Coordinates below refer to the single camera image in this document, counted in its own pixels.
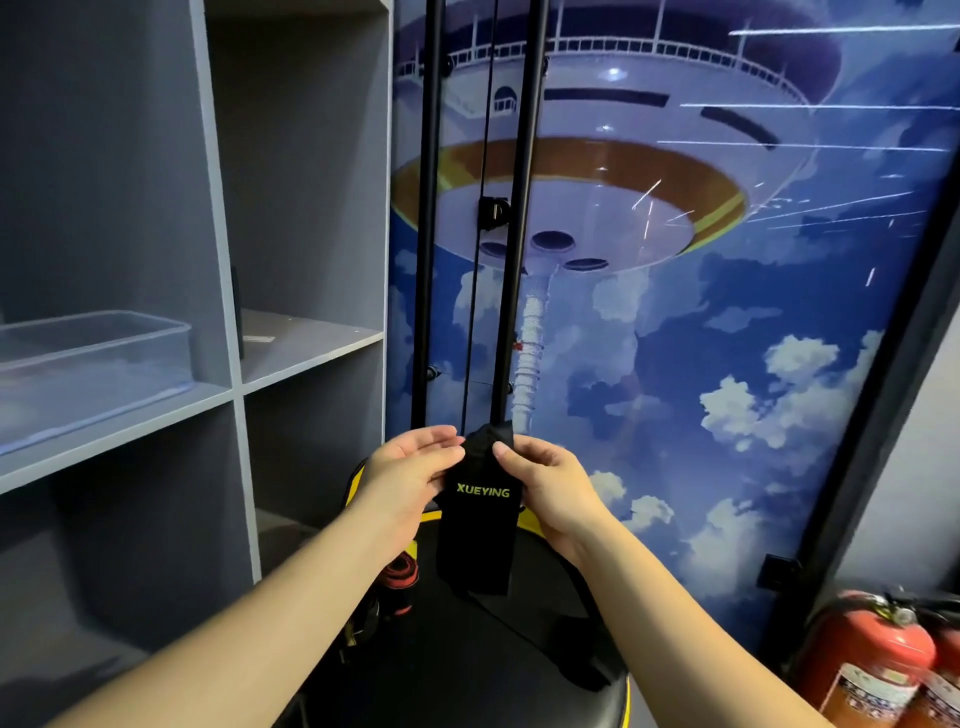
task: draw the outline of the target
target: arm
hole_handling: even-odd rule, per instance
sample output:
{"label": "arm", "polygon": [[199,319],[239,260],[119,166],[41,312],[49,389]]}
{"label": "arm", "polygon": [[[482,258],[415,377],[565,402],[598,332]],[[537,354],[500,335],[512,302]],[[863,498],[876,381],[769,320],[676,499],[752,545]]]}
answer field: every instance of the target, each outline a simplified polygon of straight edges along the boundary
{"label": "arm", "polygon": [[740,647],[607,510],[577,458],[517,435],[494,446],[543,533],[576,566],[660,728],[828,728]]}
{"label": "arm", "polygon": [[407,432],[367,464],[350,507],[248,595],[93,693],[51,728],[269,728],[364,592],[413,539],[452,426]]}

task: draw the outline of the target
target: mural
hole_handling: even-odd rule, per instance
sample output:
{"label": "mural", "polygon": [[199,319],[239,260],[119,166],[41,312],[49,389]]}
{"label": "mural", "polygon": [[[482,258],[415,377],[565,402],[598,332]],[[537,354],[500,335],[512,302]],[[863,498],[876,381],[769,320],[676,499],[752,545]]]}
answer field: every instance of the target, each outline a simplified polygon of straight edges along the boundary
{"label": "mural", "polygon": [[[486,421],[525,0],[448,2],[431,423]],[[396,5],[388,433],[410,417],[422,0]],[[960,134],[953,0],[554,0],[518,431],[753,648]]]}

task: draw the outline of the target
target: blue sky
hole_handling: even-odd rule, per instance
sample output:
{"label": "blue sky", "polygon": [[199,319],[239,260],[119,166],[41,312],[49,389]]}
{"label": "blue sky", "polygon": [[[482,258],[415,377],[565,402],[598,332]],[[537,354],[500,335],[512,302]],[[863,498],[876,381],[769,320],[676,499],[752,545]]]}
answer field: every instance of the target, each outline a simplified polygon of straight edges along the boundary
{"label": "blue sky", "polygon": [[[835,0],[828,12],[847,25],[960,22],[950,0]],[[956,36],[841,36],[825,103],[960,106]],[[943,110],[816,120],[824,144],[953,150],[960,133],[960,114]],[[780,207],[695,252],[551,282],[531,433],[573,449],[615,515],[747,646],[770,604],[757,567],[799,542],[950,160],[822,149]],[[832,207],[803,213],[820,206]],[[416,266],[415,232],[391,222],[388,433],[409,419]],[[471,266],[438,249],[435,273],[430,358],[444,373],[429,411],[458,424]],[[497,271],[481,268],[478,293],[471,379],[489,382]],[[472,425],[485,393],[470,387]]]}

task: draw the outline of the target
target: hand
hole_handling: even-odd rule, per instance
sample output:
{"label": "hand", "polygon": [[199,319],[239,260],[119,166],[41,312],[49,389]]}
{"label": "hand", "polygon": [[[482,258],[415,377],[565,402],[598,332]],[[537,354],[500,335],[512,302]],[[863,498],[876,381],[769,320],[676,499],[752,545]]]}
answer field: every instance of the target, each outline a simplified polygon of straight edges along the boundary
{"label": "hand", "polygon": [[463,442],[453,425],[424,427],[398,435],[368,458],[348,508],[385,533],[385,564],[417,535],[423,509],[444,487],[444,472],[464,459]]}
{"label": "hand", "polygon": [[579,569],[583,538],[613,516],[572,452],[526,435],[514,435],[514,448],[494,443],[493,455],[523,482],[524,503],[540,520],[547,542]]}

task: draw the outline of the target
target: forearm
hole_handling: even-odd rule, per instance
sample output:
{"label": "forearm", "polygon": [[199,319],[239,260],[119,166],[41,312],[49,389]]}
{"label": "forearm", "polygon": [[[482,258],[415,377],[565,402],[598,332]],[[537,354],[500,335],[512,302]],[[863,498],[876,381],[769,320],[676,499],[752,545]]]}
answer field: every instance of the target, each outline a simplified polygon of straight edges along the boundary
{"label": "forearm", "polygon": [[828,726],[613,517],[580,542],[584,577],[660,728]]}
{"label": "forearm", "polygon": [[52,728],[269,728],[389,560],[376,528],[347,510],[248,595]]}

